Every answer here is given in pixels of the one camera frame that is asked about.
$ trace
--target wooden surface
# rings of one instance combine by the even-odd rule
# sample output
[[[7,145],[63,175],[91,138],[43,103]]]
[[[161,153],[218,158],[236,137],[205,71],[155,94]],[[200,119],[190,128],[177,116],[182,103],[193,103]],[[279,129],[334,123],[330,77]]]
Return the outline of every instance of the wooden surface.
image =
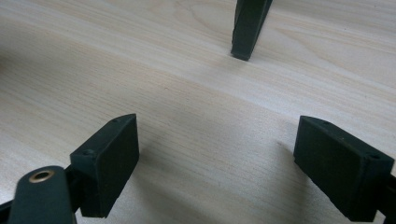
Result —
[[[396,158],[396,2],[275,0],[248,63],[235,3],[0,1],[0,203],[136,113],[132,177],[78,223],[349,223],[293,162],[298,120]]]

